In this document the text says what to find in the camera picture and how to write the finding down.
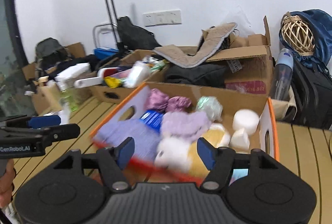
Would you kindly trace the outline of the person's left hand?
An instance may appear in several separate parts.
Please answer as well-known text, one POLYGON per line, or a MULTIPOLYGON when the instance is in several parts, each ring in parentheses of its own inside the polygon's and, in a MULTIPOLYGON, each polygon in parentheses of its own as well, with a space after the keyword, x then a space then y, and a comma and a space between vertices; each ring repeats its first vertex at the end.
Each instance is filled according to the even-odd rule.
POLYGON ((16 177, 13 159, 8 160, 6 172, 0 179, 0 207, 3 209, 8 206, 12 200, 12 192, 14 190, 13 180, 16 177))

